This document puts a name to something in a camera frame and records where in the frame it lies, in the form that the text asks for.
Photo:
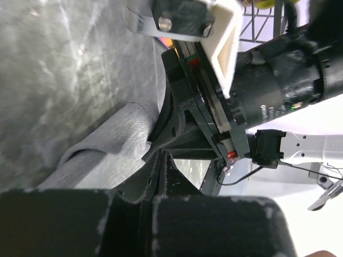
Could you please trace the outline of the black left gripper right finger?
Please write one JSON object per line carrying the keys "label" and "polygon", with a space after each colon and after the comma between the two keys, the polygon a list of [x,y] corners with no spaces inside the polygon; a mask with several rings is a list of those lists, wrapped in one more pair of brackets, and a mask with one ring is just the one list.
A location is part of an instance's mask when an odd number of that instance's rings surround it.
{"label": "black left gripper right finger", "polygon": [[206,197],[163,152],[151,204],[150,256],[206,256]]}

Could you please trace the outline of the grey cloth napkin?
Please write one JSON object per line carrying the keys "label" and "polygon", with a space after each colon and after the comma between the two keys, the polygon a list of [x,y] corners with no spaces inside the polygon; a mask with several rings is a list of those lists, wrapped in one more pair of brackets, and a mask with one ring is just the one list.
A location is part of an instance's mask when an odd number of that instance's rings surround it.
{"label": "grey cloth napkin", "polygon": [[38,189],[114,188],[143,165],[148,136],[159,115],[154,102],[132,102],[70,147]]}

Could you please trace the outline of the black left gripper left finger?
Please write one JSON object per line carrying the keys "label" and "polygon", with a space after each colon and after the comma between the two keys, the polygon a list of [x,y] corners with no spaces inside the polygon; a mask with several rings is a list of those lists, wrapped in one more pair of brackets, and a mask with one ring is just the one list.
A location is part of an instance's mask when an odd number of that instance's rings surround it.
{"label": "black left gripper left finger", "polygon": [[151,203],[157,194],[162,151],[114,188],[103,236],[103,256],[145,256],[151,238]]}

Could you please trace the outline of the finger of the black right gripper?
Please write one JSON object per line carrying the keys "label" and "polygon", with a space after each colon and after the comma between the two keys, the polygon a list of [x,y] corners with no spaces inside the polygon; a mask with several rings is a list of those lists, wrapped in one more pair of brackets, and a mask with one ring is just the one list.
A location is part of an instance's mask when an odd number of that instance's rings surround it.
{"label": "finger of the black right gripper", "polygon": [[178,131],[184,126],[182,125],[183,122],[184,118],[180,117],[180,112],[175,107],[172,90],[166,88],[161,112],[148,137],[148,142],[151,143],[151,146],[148,152],[142,157],[142,160],[147,161],[156,150],[163,149],[175,141]]}

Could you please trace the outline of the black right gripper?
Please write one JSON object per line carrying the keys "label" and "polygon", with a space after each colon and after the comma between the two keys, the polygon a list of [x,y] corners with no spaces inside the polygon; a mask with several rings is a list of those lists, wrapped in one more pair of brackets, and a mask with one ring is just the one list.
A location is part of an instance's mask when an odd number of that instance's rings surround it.
{"label": "black right gripper", "polygon": [[229,99],[199,44],[162,55],[167,88],[184,118],[164,149],[175,157],[251,158],[259,165],[336,161],[341,135],[308,135],[258,126],[342,94],[342,24],[313,22],[239,53]]}

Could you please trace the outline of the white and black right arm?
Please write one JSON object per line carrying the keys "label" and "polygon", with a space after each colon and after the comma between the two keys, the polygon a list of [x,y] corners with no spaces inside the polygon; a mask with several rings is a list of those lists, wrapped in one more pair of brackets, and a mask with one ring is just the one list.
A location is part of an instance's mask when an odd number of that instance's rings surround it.
{"label": "white and black right arm", "polygon": [[175,159],[233,161],[262,167],[342,159],[342,136],[247,129],[342,94],[342,28],[323,21],[239,53],[225,99],[199,44],[162,54],[166,98],[150,136]]}

